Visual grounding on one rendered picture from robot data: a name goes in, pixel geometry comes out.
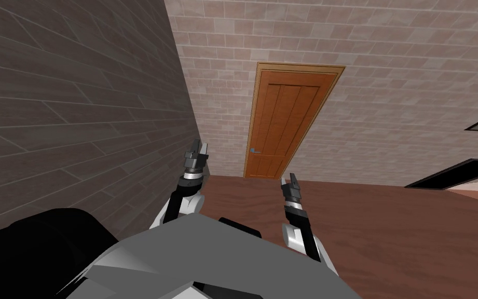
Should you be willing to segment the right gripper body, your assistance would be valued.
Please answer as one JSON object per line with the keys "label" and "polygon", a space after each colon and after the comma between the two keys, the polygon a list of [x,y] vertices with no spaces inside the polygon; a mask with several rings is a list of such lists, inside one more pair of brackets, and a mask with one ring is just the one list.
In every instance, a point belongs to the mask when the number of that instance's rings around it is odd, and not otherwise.
{"label": "right gripper body", "polygon": [[283,184],[281,185],[283,196],[285,201],[301,201],[300,187],[296,184]]}

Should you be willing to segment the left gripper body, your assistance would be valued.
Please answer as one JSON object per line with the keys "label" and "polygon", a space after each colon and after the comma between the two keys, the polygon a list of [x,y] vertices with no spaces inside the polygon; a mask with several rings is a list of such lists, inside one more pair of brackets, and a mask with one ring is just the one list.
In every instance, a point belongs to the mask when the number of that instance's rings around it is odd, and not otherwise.
{"label": "left gripper body", "polygon": [[185,155],[186,171],[203,171],[206,166],[209,155],[201,153],[186,152]]}

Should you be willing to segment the orange wooden door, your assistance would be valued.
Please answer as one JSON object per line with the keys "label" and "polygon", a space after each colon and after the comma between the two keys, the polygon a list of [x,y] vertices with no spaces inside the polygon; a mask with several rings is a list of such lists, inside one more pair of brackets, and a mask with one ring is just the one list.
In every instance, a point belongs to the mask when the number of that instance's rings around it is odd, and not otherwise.
{"label": "orange wooden door", "polygon": [[[336,77],[261,71],[245,177],[281,178]],[[251,153],[251,148],[261,153]]]}

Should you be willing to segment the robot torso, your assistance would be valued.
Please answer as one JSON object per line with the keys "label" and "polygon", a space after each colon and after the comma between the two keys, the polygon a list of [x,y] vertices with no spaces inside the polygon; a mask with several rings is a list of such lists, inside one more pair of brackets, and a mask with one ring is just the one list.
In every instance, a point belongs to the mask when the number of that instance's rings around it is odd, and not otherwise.
{"label": "robot torso", "polygon": [[114,244],[67,299],[361,299],[322,246],[318,262],[297,228],[283,235],[286,247],[188,214]]}

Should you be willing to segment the black flat panel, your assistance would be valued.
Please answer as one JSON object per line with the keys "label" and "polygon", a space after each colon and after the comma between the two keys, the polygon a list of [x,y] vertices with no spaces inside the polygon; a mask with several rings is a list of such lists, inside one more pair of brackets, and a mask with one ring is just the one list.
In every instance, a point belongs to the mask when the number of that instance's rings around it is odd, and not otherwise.
{"label": "black flat panel", "polygon": [[478,179],[478,159],[470,158],[407,185],[406,188],[446,190]]}

